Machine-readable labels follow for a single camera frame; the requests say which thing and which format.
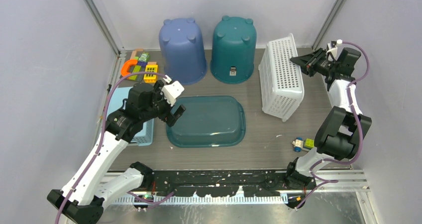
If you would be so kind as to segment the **white plastic basket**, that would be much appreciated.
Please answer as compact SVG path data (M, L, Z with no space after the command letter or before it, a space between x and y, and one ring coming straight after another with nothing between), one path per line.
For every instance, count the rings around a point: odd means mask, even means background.
M269 41L258 66L262 110L286 122L304 99L305 88L294 36Z

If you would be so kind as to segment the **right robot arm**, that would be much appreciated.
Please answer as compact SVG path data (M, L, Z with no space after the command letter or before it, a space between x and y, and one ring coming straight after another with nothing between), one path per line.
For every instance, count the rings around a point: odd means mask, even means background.
M317 170L330 163L349 165L361 152L363 139L372 119L363 115L356 96L356 82L352 76L361 52L343 48L338 58L322 48L313 53L292 57L303 74L324 76L332 108L314 138L314 147L304 156L290 162L284 183L290 189L306 187L315 180Z

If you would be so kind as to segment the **blue plastic bucket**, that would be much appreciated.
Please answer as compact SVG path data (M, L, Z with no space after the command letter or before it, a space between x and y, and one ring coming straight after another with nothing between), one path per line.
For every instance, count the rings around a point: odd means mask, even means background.
M200 81L207 73L202 31L195 19L166 19L159 32L165 74L182 85Z

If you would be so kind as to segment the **light blue plastic basket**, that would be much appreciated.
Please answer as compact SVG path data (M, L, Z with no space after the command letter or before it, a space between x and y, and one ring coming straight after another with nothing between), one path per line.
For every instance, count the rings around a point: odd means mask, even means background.
M131 87L116 88L111 96L107 109L107 116L119 108L125 108L124 99L128 98ZM137 133L128 146L148 146L152 144L154 132L154 120L151 119L143 124L142 130Z

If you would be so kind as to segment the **teal plastic bucket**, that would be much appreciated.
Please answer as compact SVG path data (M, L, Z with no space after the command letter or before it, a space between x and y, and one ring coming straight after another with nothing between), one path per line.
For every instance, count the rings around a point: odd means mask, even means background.
M224 15L213 31L212 75L226 84L248 80L254 71L256 41L253 19Z

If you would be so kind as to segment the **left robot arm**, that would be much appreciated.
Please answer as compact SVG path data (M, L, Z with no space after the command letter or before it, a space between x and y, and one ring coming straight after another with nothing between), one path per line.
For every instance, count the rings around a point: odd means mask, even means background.
M120 107L107 115L96 144L76 174L61 189L48 194L47 200L58 209L58 215L76 224L96 224L104 210L127 192L149 190L153 171L140 162L132 163L106 184L100 182L146 122L158 118L168 126L175 124L186 110L183 105L172 110L183 91L181 83L170 78L154 85L137 83L127 90Z

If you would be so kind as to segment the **teal plastic basket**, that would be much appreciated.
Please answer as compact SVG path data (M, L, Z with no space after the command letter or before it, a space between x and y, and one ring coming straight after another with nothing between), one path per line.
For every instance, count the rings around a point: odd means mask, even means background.
M245 112L232 96L183 97L173 110L179 106L186 110L172 127L166 127L167 138L176 147L230 147L245 137Z

